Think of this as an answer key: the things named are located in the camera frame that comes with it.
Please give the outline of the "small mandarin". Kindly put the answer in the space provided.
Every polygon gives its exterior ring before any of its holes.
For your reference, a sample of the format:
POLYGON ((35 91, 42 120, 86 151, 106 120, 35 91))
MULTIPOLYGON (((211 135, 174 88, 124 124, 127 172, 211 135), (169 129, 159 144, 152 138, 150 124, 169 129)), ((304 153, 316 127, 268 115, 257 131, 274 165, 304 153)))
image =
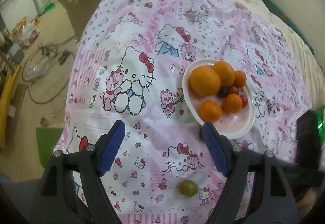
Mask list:
POLYGON ((247 78, 246 78, 245 72, 242 70, 236 70, 234 86, 236 86, 238 88, 242 88, 242 87, 246 86, 246 83, 247 83, 247 78))
POLYGON ((198 108, 198 115, 204 122, 217 122, 222 113, 222 108, 212 100, 204 101, 198 108))
POLYGON ((223 100, 223 111, 236 114, 242 109, 242 99, 237 94, 230 94, 223 100))

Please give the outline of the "large orange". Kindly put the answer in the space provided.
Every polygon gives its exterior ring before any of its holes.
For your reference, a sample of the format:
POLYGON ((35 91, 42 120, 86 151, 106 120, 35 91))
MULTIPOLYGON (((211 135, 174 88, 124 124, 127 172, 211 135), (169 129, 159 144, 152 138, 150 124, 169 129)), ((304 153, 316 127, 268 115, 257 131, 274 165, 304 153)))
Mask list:
POLYGON ((206 65, 199 66, 191 72, 189 84, 199 97, 213 96, 221 87, 219 75, 206 65))

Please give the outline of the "green floor mat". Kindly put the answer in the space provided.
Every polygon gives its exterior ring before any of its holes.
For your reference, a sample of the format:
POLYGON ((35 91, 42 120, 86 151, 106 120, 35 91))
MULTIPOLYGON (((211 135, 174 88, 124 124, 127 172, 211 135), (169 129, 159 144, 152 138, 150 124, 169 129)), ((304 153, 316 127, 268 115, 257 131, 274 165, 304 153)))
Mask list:
POLYGON ((36 141, 41 166, 45 169, 51 156, 53 148, 62 135, 62 128, 36 128, 36 141))

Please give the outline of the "green grape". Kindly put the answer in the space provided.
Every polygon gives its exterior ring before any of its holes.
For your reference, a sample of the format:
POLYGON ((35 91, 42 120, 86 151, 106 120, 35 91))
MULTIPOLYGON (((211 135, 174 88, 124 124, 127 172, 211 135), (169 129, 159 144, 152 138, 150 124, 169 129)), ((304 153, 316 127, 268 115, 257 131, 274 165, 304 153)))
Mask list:
POLYGON ((178 190, 185 197, 193 197, 198 192, 198 185, 194 181, 186 179, 178 185, 178 190))

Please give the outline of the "pink white ceramic bowl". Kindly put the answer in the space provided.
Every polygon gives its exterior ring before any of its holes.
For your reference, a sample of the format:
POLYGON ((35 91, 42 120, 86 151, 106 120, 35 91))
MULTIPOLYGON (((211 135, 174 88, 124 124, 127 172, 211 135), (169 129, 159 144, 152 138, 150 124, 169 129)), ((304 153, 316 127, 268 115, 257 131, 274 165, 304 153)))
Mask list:
MULTIPOLYGON (((186 68, 182 78, 184 101, 186 102, 190 112, 200 125, 204 124, 204 121, 198 115, 198 109, 200 105, 206 100, 212 100, 215 103, 221 105, 222 99, 218 98, 217 96, 208 96, 205 98, 201 98, 195 95, 192 89, 190 88, 189 84, 190 74, 199 66, 212 67, 216 62, 217 61, 213 59, 199 59, 195 62, 192 62, 186 68)), ((237 139, 243 137, 253 127, 253 123, 255 121, 255 98, 251 91, 250 83, 247 83, 246 86, 240 89, 240 95, 244 95, 247 97, 247 106, 236 114, 223 113, 221 118, 217 122, 213 123, 216 130, 220 134, 226 136, 228 139, 237 139)))

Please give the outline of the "red cherry tomato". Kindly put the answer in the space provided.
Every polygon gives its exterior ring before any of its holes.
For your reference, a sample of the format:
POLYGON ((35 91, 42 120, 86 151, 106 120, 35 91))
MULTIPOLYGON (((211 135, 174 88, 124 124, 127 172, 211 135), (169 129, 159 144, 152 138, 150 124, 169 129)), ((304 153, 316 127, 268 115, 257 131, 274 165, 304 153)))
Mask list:
POLYGON ((236 86, 229 86, 227 88, 227 94, 230 95, 230 94, 236 94, 236 95, 239 95, 240 93, 240 89, 236 86))
POLYGON ((240 98, 242 100, 242 108, 246 108, 246 106, 248 105, 248 98, 244 95, 240 95, 240 98))

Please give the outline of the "dark grape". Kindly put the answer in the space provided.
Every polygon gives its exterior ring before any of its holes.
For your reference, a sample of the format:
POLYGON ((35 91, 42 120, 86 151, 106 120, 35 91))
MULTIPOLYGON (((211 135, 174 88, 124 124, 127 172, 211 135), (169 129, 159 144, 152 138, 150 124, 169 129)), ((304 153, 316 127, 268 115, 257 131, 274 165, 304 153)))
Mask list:
POLYGON ((219 98, 225 98, 227 97, 227 95, 228 95, 228 90, 226 87, 221 87, 217 94, 219 98))

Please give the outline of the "medium orange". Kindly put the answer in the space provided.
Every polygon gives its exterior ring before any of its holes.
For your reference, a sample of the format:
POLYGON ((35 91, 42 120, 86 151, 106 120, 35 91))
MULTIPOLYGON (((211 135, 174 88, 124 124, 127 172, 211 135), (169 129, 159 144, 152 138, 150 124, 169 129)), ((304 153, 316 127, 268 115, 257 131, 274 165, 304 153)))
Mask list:
POLYGON ((234 84, 235 71, 229 63, 217 61, 212 69, 219 75, 221 87, 229 87, 234 84))

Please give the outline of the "pink hello kitty bedsheet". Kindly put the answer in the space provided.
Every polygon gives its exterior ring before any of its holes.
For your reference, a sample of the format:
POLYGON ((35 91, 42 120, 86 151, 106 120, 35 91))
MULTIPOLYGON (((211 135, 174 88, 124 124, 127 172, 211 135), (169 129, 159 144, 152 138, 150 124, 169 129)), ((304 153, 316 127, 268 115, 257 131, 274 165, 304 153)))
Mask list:
POLYGON ((204 223, 223 189, 184 101, 182 78, 199 59, 246 73, 252 129, 237 143, 293 162, 296 120, 311 99, 282 32, 231 0, 102 0, 70 75, 57 148, 76 152, 116 120, 126 136, 102 182, 123 223, 204 223), (180 194, 184 180, 193 197, 180 194))

